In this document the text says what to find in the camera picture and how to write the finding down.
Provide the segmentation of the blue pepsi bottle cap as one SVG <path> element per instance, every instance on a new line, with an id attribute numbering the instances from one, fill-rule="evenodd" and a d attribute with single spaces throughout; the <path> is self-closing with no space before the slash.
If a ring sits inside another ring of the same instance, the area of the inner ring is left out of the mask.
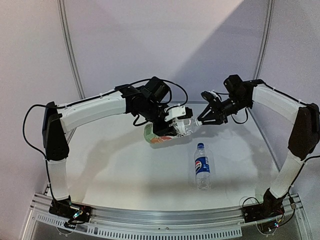
<path id="1" fill-rule="evenodd" d="M 204 147 L 205 147 L 204 144 L 201 142 L 197 144 L 198 149 L 203 149 Z"/>

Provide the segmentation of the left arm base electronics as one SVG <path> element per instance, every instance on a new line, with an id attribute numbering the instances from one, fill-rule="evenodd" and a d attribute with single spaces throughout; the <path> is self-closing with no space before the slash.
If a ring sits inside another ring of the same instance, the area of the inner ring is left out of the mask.
<path id="1" fill-rule="evenodd" d="M 70 198 L 65 200 L 52 200 L 49 213 L 65 218 L 65 228 L 75 229 L 77 225 L 89 223 L 93 208 L 88 205 L 73 203 Z"/>

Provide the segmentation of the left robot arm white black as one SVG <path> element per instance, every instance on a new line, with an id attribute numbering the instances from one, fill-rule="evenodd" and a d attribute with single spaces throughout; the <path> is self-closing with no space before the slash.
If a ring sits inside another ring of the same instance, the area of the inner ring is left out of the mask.
<path id="1" fill-rule="evenodd" d="M 171 95 L 168 81 L 152 77 L 146 84 L 134 87 L 133 84 L 116 86 L 113 90 L 85 98 L 77 102 L 58 106 L 49 102 L 45 107 L 42 138 L 48 162 L 48 178 L 51 195 L 56 200 L 55 209 L 63 216 L 74 213 L 74 205 L 69 202 L 67 187 L 66 159 L 70 149 L 65 134 L 93 121 L 122 114 L 142 116 L 153 123 L 157 133 L 175 131 L 165 121 L 168 106 L 163 99 Z"/>

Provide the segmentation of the clear tea bottle white label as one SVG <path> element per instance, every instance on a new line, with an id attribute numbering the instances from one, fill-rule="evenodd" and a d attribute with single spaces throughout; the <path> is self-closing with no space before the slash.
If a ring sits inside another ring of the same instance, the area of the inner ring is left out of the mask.
<path id="1" fill-rule="evenodd" d="M 149 123 L 144 127 L 143 137 L 149 144 L 160 144 L 177 138 L 184 138 L 194 134 L 202 123 L 195 118 L 172 120 L 168 126 L 159 129 Z"/>

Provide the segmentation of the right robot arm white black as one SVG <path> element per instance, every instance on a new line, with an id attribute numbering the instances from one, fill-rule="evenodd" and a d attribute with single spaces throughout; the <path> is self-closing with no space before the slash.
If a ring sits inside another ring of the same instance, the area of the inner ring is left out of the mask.
<path id="1" fill-rule="evenodd" d="M 262 218 L 274 214 L 292 184 L 298 178 L 310 154 L 320 141 L 320 109 L 315 103 L 304 103 L 267 85 L 261 79 L 243 81 L 237 74 L 230 75 L 223 82 L 228 99 L 221 101 L 208 91 L 201 93 L 208 102 L 198 116 L 203 125 L 221 125 L 228 116 L 238 111 L 261 104 L 290 121 L 293 125 L 288 140 L 288 153 L 275 181 L 263 195 L 258 213 Z"/>

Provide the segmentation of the clear pepsi bottle blue label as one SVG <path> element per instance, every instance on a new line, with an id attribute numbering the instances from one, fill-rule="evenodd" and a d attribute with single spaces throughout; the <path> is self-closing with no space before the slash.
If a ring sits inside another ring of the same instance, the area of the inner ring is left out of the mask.
<path id="1" fill-rule="evenodd" d="M 207 190 L 211 187 L 211 171 L 205 148 L 196 148 L 194 153 L 195 183 L 199 190 Z"/>

